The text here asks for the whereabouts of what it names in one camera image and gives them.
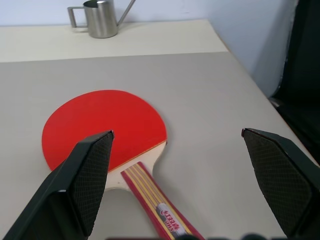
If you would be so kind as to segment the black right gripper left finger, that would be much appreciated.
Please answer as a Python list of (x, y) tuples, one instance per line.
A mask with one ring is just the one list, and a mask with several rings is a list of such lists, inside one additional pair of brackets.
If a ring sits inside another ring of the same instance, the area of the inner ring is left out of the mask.
[(5, 240), (86, 240), (107, 182), (113, 131), (79, 141), (42, 182)]

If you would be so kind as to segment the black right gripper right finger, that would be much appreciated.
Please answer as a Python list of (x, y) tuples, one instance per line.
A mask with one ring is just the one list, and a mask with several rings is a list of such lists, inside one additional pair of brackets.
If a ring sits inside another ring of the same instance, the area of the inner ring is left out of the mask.
[(253, 128), (241, 132), (258, 186), (288, 238), (320, 238), (320, 168), (293, 141)]

